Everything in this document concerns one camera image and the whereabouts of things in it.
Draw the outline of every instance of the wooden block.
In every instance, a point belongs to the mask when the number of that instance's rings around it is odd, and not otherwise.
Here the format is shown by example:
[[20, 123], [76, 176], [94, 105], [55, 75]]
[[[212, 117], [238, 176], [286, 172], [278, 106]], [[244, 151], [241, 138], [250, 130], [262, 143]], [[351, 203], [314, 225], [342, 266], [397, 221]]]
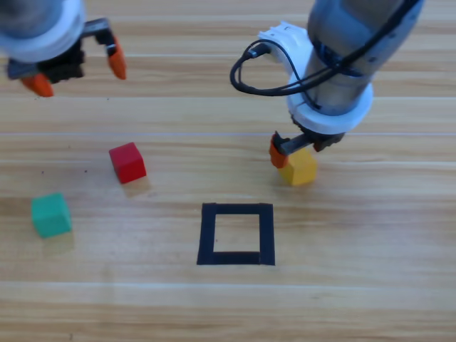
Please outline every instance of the wooden block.
[[143, 157], [135, 143], [113, 148], [109, 154], [120, 183], [132, 182], [147, 175]]
[[34, 198], [31, 216], [36, 231], [44, 239], [72, 229], [70, 210], [61, 193]]

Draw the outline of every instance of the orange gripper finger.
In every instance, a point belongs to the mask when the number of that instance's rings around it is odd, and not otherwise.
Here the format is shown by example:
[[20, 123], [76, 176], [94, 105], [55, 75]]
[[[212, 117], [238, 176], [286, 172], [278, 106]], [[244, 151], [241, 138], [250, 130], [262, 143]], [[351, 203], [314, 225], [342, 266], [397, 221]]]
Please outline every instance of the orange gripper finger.
[[42, 73], [22, 78], [21, 82], [27, 89], [33, 91], [38, 96], [42, 96], [44, 98], [54, 96], [51, 83]]
[[125, 61], [125, 55], [123, 54], [122, 46], [120, 46], [117, 38], [115, 39], [115, 45], [117, 46], [117, 51], [109, 57], [109, 66], [113, 71], [114, 75], [121, 79], [127, 79], [127, 62]]
[[282, 155], [274, 146], [273, 141], [271, 140], [271, 147], [269, 148], [269, 155], [271, 155], [272, 165], [281, 169], [288, 164], [288, 156]]

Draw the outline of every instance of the table surface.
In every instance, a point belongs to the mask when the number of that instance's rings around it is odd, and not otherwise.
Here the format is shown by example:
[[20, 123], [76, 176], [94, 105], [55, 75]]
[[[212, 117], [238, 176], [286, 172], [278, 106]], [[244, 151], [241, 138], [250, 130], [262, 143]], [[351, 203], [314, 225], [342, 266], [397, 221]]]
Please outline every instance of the table surface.
[[[91, 0], [127, 81], [92, 41], [54, 98], [2, 76], [0, 341], [456, 341], [456, 3], [427, 2], [369, 116], [293, 188], [268, 154], [275, 130], [298, 132], [284, 99], [228, 73], [312, 3]], [[286, 76], [257, 61], [244, 79]], [[149, 175], [122, 186], [108, 151], [129, 142]], [[31, 199], [52, 192], [73, 233], [42, 240]], [[197, 266], [204, 202], [273, 204], [276, 266]], [[217, 218], [216, 251], [258, 248], [257, 218]]]

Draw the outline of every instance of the yellow cube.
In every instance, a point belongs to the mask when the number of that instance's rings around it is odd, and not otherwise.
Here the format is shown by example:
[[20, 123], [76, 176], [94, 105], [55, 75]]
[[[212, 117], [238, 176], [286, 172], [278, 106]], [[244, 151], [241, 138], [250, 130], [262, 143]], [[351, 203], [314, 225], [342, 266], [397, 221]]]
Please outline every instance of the yellow cube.
[[299, 186], [316, 179], [317, 167], [317, 161], [312, 154], [306, 148], [302, 148], [290, 155], [288, 163], [278, 170], [290, 185]]

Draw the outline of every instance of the green cube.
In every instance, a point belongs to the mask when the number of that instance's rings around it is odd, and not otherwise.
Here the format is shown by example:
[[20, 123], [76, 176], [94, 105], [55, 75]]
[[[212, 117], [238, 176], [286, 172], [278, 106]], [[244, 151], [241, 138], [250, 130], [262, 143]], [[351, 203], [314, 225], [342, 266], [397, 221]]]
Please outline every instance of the green cube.
[[31, 218], [42, 238], [71, 232], [71, 215], [63, 195], [37, 197], [31, 203]]

